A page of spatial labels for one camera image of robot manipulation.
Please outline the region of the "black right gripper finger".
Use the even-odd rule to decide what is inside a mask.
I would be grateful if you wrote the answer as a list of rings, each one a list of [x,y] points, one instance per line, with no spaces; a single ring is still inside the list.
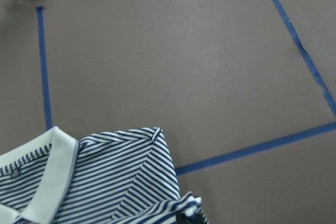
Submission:
[[[176,215],[176,223],[177,224],[204,224],[205,219],[201,214],[194,214],[188,217],[184,213],[178,213]]]

